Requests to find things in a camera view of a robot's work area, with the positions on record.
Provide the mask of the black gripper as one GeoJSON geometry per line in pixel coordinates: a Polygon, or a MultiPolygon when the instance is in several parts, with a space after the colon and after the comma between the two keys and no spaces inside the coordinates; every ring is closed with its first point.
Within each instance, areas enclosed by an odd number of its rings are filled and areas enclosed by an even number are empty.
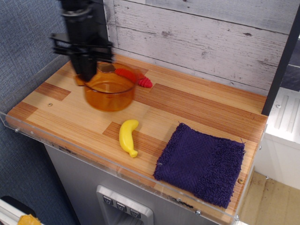
{"type": "Polygon", "coordinates": [[[53,33],[53,51],[70,56],[77,75],[89,82],[97,71],[97,61],[112,62],[112,43],[100,35],[101,23],[94,15],[62,14],[66,33],[53,33]]]}

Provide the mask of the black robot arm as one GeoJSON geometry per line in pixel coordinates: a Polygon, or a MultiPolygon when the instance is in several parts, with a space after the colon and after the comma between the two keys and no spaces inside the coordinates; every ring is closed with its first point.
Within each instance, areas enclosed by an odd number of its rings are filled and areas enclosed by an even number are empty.
{"type": "Polygon", "coordinates": [[[53,51],[70,58],[75,72],[88,82],[97,63],[113,61],[113,43],[108,40],[102,0],[61,0],[66,33],[53,33],[53,51]]]}

